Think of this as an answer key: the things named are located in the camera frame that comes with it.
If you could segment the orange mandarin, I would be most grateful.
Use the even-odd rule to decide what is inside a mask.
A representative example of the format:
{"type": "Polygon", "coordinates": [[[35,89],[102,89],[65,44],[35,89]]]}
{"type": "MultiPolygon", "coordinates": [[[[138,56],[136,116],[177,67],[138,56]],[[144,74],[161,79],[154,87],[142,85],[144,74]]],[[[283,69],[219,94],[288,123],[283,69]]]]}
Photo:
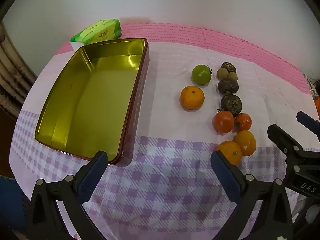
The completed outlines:
{"type": "Polygon", "coordinates": [[[180,94],[181,105],[188,110],[197,110],[204,103],[204,92],[196,86],[184,87],[180,94]]]}
{"type": "Polygon", "coordinates": [[[224,141],[215,151],[220,151],[232,165],[238,166],[242,160],[241,148],[236,142],[224,141]]]}
{"type": "Polygon", "coordinates": [[[252,155],[257,148],[257,143],[254,135],[247,130],[243,130],[235,135],[233,137],[233,141],[240,146],[242,155],[244,157],[252,155]]]}

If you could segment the small red tomato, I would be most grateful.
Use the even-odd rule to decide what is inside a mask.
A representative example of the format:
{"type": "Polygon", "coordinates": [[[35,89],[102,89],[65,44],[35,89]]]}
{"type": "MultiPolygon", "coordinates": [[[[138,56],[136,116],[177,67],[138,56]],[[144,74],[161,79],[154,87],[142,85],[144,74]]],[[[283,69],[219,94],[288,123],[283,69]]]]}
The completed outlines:
{"type": "Polygon", "coordinates": [[[240,113],[234,119],[234,131],[239,133],[241,131],[248,131],[252,126],[252,119],[247,113],[240,113]]]}

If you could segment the large red tomato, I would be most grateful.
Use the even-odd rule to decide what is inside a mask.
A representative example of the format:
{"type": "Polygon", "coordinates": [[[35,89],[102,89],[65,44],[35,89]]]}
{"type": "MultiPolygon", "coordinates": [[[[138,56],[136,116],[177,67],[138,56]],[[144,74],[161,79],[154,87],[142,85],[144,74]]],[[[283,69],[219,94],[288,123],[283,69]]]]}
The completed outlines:
{"type": "Polygon", "coordinates": [[[234,128],[234,117],[230,111],[219,111],[213,118],[213,126],[218,133],[229,133],[234,128]]]}

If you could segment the dark passion fruit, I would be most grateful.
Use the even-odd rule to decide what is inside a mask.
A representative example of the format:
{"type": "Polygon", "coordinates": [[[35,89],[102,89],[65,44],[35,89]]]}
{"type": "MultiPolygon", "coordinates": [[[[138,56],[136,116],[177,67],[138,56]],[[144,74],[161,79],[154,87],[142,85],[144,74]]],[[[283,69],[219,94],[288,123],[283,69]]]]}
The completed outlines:
{"type": "Polygon", "coordinates": [[[218,91],[220,94],[235,94],[239,90],[239,85],[236,81],[223,79],[218,83],[218,91]]]}
{"type": "Polygon", "coordinates": [[[222,110],[231,112],[234,117],[238,116],[242,111],[242,101],[234,94],[223,96],[220,106],[222,110]]]}
{"type": "Polygon", "coordinates": [[[236,73],[236,67],[230,62],[224,62],[223,64],[221,64],[221,68],[225,68],[229,73],[230,72],[236,73]]]}

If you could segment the green tomato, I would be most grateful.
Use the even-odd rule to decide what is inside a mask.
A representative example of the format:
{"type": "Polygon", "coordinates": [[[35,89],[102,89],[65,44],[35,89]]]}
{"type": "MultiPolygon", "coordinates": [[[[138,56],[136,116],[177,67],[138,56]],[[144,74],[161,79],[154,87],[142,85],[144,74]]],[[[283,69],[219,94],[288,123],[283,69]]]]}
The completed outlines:
{"type": "Polygon", "coordinates": [[[207,65],[199,64],[193,68],[191,78],[196,84],[205,86],[212,79],[212,70],[207,65]]]}

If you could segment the blue object at floor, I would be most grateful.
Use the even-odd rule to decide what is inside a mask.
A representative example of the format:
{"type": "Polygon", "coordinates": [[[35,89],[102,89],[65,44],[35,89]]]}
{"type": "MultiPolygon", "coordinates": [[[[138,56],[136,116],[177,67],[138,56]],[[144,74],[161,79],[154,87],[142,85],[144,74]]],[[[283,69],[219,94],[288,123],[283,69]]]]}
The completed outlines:
{"type": "Polygon", "coordinates": [[[1,176],[1,222],[11,229],[25,231],[27,228],[23,197],[16,180],[1,176]]]}

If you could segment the clutter at table edge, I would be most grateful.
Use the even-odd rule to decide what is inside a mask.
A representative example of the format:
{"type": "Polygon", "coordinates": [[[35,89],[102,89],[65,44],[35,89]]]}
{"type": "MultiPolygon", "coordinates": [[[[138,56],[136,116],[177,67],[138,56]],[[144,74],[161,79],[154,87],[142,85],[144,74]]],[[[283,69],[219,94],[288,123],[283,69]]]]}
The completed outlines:
{"type": "Polygon", "coordinates": [[[317,109],[317,113],[318,113],[318,117],[320,117],[320,81],[313,79],[311,77],[308,77],[307,75],[304,74],[304,77],[308,83],[308,87],[310,89],[311,95],[313,97],[313,101],[315,103],[316,109],[317,109]]]}

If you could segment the brown longan right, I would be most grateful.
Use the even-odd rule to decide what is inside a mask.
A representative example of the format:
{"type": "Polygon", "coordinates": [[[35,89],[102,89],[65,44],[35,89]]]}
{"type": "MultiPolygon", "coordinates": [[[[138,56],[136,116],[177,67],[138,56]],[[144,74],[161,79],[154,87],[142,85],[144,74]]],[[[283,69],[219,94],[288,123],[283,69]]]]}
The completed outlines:
{"type": "Polygon", "coordinates": [[[227,79],[237,82],[238,81],[238,76],[237,76],[237,74],[235,72],[229,72],[228,75],[227,75],[227,79]]]}

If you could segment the brown longan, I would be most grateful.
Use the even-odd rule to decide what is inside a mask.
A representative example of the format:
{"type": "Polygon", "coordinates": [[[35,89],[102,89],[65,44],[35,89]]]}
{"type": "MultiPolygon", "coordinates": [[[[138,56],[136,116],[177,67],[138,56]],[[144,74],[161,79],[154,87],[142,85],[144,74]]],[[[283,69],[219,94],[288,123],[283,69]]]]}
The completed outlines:
{"type": "Polygon", "coordinates": [[[228,77],[228,70],[226,68],[219,68],[216,76],[219,80],[226,79],[228,77]]]}
{"type": "Polygon", "coordinates": [[[237,76],[237,74],[235,72],[229,72],[228,75],[227,75],[227,79],[237,82],[238,81],[238,76],[237,76]]]}

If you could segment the pink and purple tablecloth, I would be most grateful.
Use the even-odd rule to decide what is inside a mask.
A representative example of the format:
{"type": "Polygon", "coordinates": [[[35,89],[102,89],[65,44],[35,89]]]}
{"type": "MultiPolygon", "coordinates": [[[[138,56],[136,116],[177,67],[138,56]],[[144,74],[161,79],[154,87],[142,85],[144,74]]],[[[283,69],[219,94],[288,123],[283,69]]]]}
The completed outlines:
{"type": "Polygon", "coordinates": [[[256,152],[240,169],[259,180],[283,178],[285,156],[268,139],[277,124],[305,149],[319,141],[296,114],[317,118],[300,70],[242,39],[217,31],[177,24],[126,24],[122,36],[149,42],[149,67],[143,91],[133,160],[110,166],[92,198],[84,204],[106,239],[212,239],[231,214],[210,166],[215,146],[231,140],[218,135],[212,118],[219,107],[217,79],[203,88],[205,101],[195,112],[180,105],[181,90],[191,85],[191,70],[206,64],[217,70],[235,65],[242,109],[252,118],[256,152]]]}

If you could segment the brown longan left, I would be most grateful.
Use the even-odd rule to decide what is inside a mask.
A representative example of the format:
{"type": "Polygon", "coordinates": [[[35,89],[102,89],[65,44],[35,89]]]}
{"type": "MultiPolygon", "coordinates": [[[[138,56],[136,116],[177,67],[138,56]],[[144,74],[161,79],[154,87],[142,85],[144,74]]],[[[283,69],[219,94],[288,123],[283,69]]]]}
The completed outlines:
{"type": "Polygon", "coordinates": [[[226,68],[219,68],[216,76],[219,80],[226,79],[228,77],[228,70],[226,68]]]}

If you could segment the gold toffee tin box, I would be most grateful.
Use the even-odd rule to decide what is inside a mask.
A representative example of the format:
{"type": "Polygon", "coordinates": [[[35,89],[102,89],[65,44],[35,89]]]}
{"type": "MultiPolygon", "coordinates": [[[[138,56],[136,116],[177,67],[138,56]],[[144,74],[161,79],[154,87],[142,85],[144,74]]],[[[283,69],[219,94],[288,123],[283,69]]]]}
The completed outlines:
{"type": "Polygon", "coordinates": [[[35,139],[81,159],[104,151],[110,165],[129,165],[148,66],[145,38],[80,47],[48,94],[35,139]]]}

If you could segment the bamboo rattan furniture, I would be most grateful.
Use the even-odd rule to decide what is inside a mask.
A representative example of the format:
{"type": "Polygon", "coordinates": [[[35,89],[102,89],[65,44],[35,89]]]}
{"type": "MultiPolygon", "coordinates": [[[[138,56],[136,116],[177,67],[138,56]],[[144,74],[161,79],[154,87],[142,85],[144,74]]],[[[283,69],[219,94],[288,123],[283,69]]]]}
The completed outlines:
{"type": "Polygon", "coordinates": [[[37,77],[22,60],[1,25],[1,109],[17,118],[37,77]]]}

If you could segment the green tissue pack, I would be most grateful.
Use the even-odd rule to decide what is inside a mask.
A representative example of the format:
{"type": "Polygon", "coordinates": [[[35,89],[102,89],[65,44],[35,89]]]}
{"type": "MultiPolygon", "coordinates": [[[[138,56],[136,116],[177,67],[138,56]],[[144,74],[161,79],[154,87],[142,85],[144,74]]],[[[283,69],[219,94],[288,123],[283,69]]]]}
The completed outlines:
{"type": "Polygon", "coordinates": [[[121,26],[118,19],[99,20],[73,36],[70,42],[80,42],[88,45],[115,40],[121,37],[121,35],[121,26]]]}

